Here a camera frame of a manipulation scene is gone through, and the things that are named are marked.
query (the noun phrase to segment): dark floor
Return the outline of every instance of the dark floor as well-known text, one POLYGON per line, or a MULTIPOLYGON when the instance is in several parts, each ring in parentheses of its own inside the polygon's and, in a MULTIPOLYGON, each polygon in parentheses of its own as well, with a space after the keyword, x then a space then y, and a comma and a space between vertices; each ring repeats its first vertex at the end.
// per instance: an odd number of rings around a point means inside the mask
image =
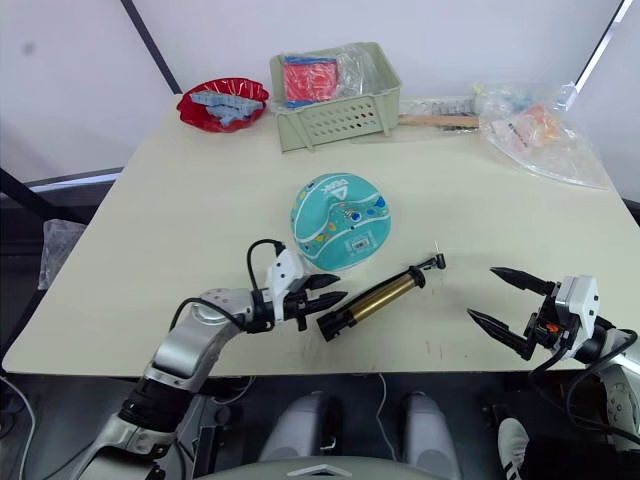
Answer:
MULTIPOLYGON (((95 205, 88 207, 89 217, 94 210, 95 205)), ((0 350, 4 353, 37 286, 40 266, 37 253, 41 239, 34 235, 38 232, 38 220, 33 216, 25 214, 27 220, 16 221, 23 217, 14 209, 11 215, 3 213, 2 217, 0 350), (11 229, 8 247, 5 243, 7 229, 11 229)), ((44 478, 89 442, 132 387, 128 381, 106 378, 19 375, 10 378, 25 390, 39 419, 28 461, 27 478, 30 480, 44 478)), ((385 378, 388 398, 382 420, 396 452, 400 453, 398 424, 402 401, 411 392, 422 391, 444 412, 467 480, 501 479, 504 475, 497 454, 497 431, 490 421, 490 412, 483 411, 489 403, 508 405, 530 434, 575 437, 566 419, 526 388, 522 374, 387 374, 385 378)), ((339 399, 343 407, 343 454, 389 457, 375 422, 382 397, 378 375, 276 376, 258 378, 247 395, 237 402, 242 420, 236 428, 242 431, 244 441, 242 453, 235 462, 255 461, 284 409, 295 399, 319 390, 339 399)), ((16 400, 9 402, 6 390, 2 392, 2 408, 11 406, 15 410, 16 400)), ((192 409, 193 412, 187 415, 189 425, 184 427, 181 436, 188 448, 197 434, 198 425, 213 422, 217 407, 209 398, 200 396, 192 409)), ((7 480, 17 478, 21 449, 28 431, 25 410, 12 418, 15 420, 13 427, 4 416, 0 429, 0 477, 7 480)), ((173 453, 165 464, 167 478, 178 478, 173 453)), ((73 463, 51 478, 68 478, 72 466, 73 463)))

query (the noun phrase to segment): black cloth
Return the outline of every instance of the black cloth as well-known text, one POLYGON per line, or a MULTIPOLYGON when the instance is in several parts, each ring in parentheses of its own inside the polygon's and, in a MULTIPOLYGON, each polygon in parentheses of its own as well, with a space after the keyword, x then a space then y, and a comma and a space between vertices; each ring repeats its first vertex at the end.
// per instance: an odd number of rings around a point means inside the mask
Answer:
POLYGON ((640 453, 604 443, 538 436, 527 444, 523 480, 640 480, 640 453))

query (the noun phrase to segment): beige tabletop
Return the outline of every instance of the beige tabletop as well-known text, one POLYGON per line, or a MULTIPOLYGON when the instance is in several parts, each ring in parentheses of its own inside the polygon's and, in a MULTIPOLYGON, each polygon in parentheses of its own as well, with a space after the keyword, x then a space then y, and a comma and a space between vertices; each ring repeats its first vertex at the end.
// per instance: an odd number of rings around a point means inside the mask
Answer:
MULTIPOLYGON (((330 172, 363 176, 385 195, 392 232, 363 264, 341 272, 352 294, 434 253, 443 272, 325 343, 315 321, 231 341, 214 375, 491 371, 532 368, 465 313, 522 333, 542 297, 489 272, 547 280, 597 277, 601 315, 640 330, 640 230, 615 190, 530 175, 475 134, 422 142, 320 146, 282 154, 275 121, 233 134, 185 125, 175 110, 129 161, 52 288, 4 359, 12 372, 138 376, 179 302, 214 287, 248 287, 247 246, 294 247, 288 215, 298 189, 330 172)), ((262 281, 272 255, 257 255, 262 281)), ((563 362, 561 368, 577 363, 563 362)))

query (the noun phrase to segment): green plastic basket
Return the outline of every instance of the green plastic basket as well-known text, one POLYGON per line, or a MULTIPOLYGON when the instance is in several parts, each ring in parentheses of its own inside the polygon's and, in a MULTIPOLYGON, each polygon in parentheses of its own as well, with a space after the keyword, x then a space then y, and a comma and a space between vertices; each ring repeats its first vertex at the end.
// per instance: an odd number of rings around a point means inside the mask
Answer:
MULTIPOLYGON (((380 45, 375 42, 357 43, 371 54, 380 75, 383 89, 375 95, 359 95, 320 102, 276 113, 282 151, 296 148, 313 150, 314 145, 335 142, 368 133, 384 132, 389 135, 398 123, 400 79, 393 70, 380 45)), ((331 56, 337 49, 318 50, 312 55, 331 56)), ((273 100, 284 105, 282 61, 284 55, 271 59, 273 100)))

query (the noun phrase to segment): red plastic plate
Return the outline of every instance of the red plastic plate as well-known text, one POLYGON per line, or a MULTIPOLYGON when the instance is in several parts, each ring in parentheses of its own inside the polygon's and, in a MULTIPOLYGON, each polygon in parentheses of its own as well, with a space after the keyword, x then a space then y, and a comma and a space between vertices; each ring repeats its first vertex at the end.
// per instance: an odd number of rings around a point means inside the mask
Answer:
POLYGON ((189 125, 206 130, 207 132, 231 133, 248 127, 260 118, 260 115, 262 115, 267 106, 266 101, 268 98, 269 92, 264 89, 261 83, 254 82, 248 78, 218 78, 217 80, 210 80, 197 87, 193 87, 182 96, 182 100, 178 103, 177 108, 180 111, 180 120, 189 125), (251 100, 257 100, 262 102, 262 108, 253 112, 247 120, 234 120, 226 127, 223 127, 218 117, 207 113, 204 105, 199 105, 191 101, 191 97, 189 96, 191 93, 202 92, 204 90, 230 93, 231 95, 239 95, 244 98, 250 98, 251 100))

